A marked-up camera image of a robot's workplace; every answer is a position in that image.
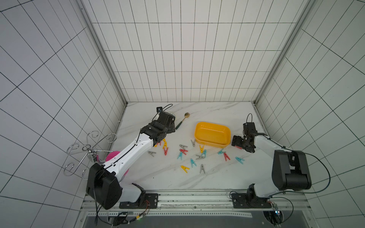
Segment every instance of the metal frame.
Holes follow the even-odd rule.
[[[147,193],[158,193],[158,207],[150,209],[146,216],[239,216],[252,218],[250,212],[263,211],[268,209],[248,208],[234,209],[229,193],[231,191],[246,193],[245,189],[225,190],[150,190]],[[304,194],[287,193],[284,197],[291,200],[294,210],[301,210],[306,218],[309,227],[318,227],[315,217],[310,210],[309,203]],[[291,209],[291,204],[285,199],[275,199],[280,209]],[[128,209],[130,215],[138,215],[145,209]],[[110,210],[101,209],[99,216],[117,216],[119,212],[126,211],[119,209],[119,202]],[[92,197],[86,196],[82,204],[80,214],[76,221],[75,228],[81,228],[89,216],[95,216],[95,201]]]
[[[262,120],[262,117],[261,117],[261,115],[260,115],[260,112],[258,111],[258,109],[257,109],[257,107],[256,107],[256,105],[255,105],[255,103],[254,103],[253,101],[251,101],[251,104],[252,104],[253,110],[255,110],[255,114],[256,114],[256,116],[257,116],[257,118],[258,118],[258,121],[259,121],[260,125],[262,126],[262,128],[263,128],[263,130],[264,130],[264,133],[265,133],[265,134],[267,134],[267,135],[269,135],[269,131],[268,131],[268,129],[266,128],[266,125],[265,125],[264,121]]]
[[[96,44],[96,48],[98,49],[99,53],[100,53],[100,56],[101,56],[101,59],[103,60],[104,64],[107,66],[107,69],[108,69],[108,72],[111,76],[111,79],[112,79],[112,82],[114,83],[114,85],[118,88],[118,92],[122,98],[122,102],[123,102],[123,105],[124,105],[124,108],[126,108],[128,102],[126,100],[126,97],[124,96],[123,94],[123,91],[122,89],[120,88],[120,85],[118,83],[118,80],[116,79],[116,75],[110,65],[110,62],[107,58],[107,56],[105,55],[105,52],[102,48],[102,45],[101,45],[101,42],[99,40],[99,37],[97,36],[96,34],[96,31],[95,31],[95,28],[94,28],[94,25],[93,23],[91,22],[91,19],[89,17],[89,14],[88,12],[86,11],[85,9],[85,5],[84,5],[84,2],[83,0],[74,0],[79,8],[79,10],[81,11],[81,14],[86,22],[86,26],[88,28],[88,30],[90,31],[91,33],[91,37],[92,39],[94,40],[95,44]]]
[[[258,101],[261,99],[262,95],[264,94],[264,91],[266,90],[267,86],[269,85],[269,82],[274,77],[280,64],[283,62],[286,54],[288,53],[289,49],[293,45],[295,38],[298,36],[300,29],[303,27],[305,20],[307,19],[309,13],[312,11],[313,6],[315,5],[316,2],[317,2],[317,0],[308,0],[307,1],[306,6],[304,7],[298,21],[295,23],[295,27],[293,28],[291,34],[289,35],[288,40],[285,42],[284,48],[280,52],[280,55],[276,59],[274,66],[271,68],[270,73],[269,73],[267,79],[265,80],[264,85],[260,89],[260,92],[254,101],[255,104],[258,103]]]

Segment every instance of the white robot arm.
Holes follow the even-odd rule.
[[[263,150],[273,159],[271,177],[253,183],[247,189],[246,201],[261,204],[262,199],[285,190],[298,191],[312,186],[306,154],[302,151],[288,150],[279,145],[265,133],[258,133],[254,122],[243,124],[243,138],[233,136],[232,146],[254,153],[255,148]]]
[[[118,201],[124,201],[123,199],[135,202],[144,192],[143,188],[133,184],[134,186],[123,189],[119,182],[124,173],[143,153],[163,140],[166,134],[175,132],[174,121],[175,116],[161,111],[158,119],[143,127],[138,137],[123,151],[102,165],[95,163],[89,171],[87,194],[106,210],[113,207]]]

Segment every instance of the red clothespin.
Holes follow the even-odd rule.
[[[180,149],[180,151],[181,151],[183,154],[185,154],[185,155],[186,155],[186,153],[185,153],[185,152],[188,152],[187,150],[183,150],[183,149]]]
[[[226,153],[223,153],[224,154],[224,159],[227,161],[227,158],[229,159],[229,160],[231,160],[229,157],[228,157],[228,155],[226,154]]]
[[[165,150],[165,148],[163,148],[163,150],[165,152],[165,155],[167,155],[167,151],[169,150],[169,148],[167,148],[166,150]]]

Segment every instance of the metal hanging rack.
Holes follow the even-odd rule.
[[[99,155],[98,155],[98,153],[99,152],[112,152],[112,151],[109,151],[109,150],[95,150],[94,148],[103,140],[103,139],[105,139],[106,137],[108,137],[109,135],[112,135],[110,138],[108,138],[107,139],[107,141],[108,141],[108,143],[113,143],[115,140],[116,140],[116,134],[115,133],[110,133],[110,134],[107,134],[104,138],[102,138],[102,139],[100,139],[94,146],[91,146],[90,144],[89,144],[89,140],[88,140],[88,137],[90,137],[91,139],[93,139],[93,138],[96,138],[96,137],[98,137],[99,136],[99,131],[92,131],[92,132],[90,132],[89,134],[87,134],[87,136],[86,136],[86,144],[81,148],[82,149],[82,151],[79,151],[79,152],[74,152],[74,153],[71,153],[71,151],[73,151],[73,150],[76,150],[76,149],[78,149],[79,148],[79,144],[78,143],[75,143],[75,144],[72,144],[71,146],[69,146],[69,148],[67,149],[67,151],[66,151],[66,153],[67,153],[67,158],[68,158],[68,156],[70,156],[70,155],[74,155],[74,154],[79,154],[79,153],[82,153],[82,152],[85,152],[86,151],[86,154],[85,154],[85,156],[81,159],[81,161],[78,163],[78,165],[77,165],[77,167],[76,167],[76,169],[73,171],[73,172],[71,172],[71,170],[74,168],[74,166],[75,166],[75,163],[73,163],[73,162],[71,162],[71,163],[69,163],[68,165],[66,165],[66,167],[64,168],[64,175],[65,176],[67,176],[67,177],[69,177],[69,176],[71,176],[72,174],[74,174],[76,171],[77,171],[77,169],[78,169],[78,167],[81,165],[81,163],[82,163],[82,161],[86,158],[86,156],[88,156],[88,158],[89,158],[89,160],[90,161],[92,161],[94,164],[95,163],[104,163],[105,162],[105,160],[104,161],[102,161],[102,160],[100,160],[99,159]],[[84,179],[84,180],[86,180],[87,181],[87,179],[85,179],[84,178],[84,175],[85,175],[85,172],[86,172],[86,170],[90,170],[89,168],[86,168],[86,169],[84,169],[83,171],[82,171],[82,179]]]

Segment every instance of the white tiled wall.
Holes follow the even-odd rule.
[[[82,0],[128,101],[252,101],[306,0]]]
[[[73,227],[89,161],[66,177],[62,167],[84,154],[65,151],[90,131],[114,132],[121,97],[74,0],[6,0],[0,10],[1,227]]]
[[[319,0],[257,104],[274,140],[329,169],[329,187],[306,194],[322,228],[365,223],[364,5]],[[328,175],[307,160],[319,191]]]

